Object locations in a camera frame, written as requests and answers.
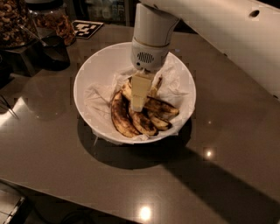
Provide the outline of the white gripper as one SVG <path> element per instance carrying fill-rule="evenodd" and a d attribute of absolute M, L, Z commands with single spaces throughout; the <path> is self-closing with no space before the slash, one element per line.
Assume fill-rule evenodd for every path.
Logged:
<path fill-rule="evenodd" d="M 166 61 L 170 41 L 160 38 L 140 39 L 134 37 L 131 42 L 130 59 L 138 70 L 147 70 L 151 73 L 137 72 L 131 79 L 131 108 L 141 112 L 151 90 L 155 72 L 159 71 Z"/>

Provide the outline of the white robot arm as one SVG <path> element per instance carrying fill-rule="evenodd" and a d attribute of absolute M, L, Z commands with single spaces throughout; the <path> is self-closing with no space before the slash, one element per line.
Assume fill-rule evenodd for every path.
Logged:
<path fill-rule="evenodd" d="M 130 55 L 140 71 L 132 78 L 133 110 L 143 109 L 180 21 L 280 96 L 279 8 L 260 0 L 139 0 Z"/>

